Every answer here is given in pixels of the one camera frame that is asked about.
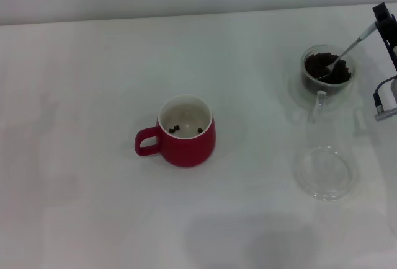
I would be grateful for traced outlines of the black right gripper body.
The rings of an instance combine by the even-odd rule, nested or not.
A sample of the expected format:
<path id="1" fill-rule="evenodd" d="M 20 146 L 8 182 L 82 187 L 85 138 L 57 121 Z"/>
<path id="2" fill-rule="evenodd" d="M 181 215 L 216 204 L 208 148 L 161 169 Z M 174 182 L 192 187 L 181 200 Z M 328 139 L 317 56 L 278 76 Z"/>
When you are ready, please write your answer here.
<path id="1" fill-rule="evenodd" d="M 397 69 L 397 57 L 396 57 L 396 47 L 397 47 L 397 41 L 396 41 L 396 35 L 390 36 L 386 40 L 386 47 L 388 49 L 390 58 L 393 62 L 393 65 L 395 69 Z"/>

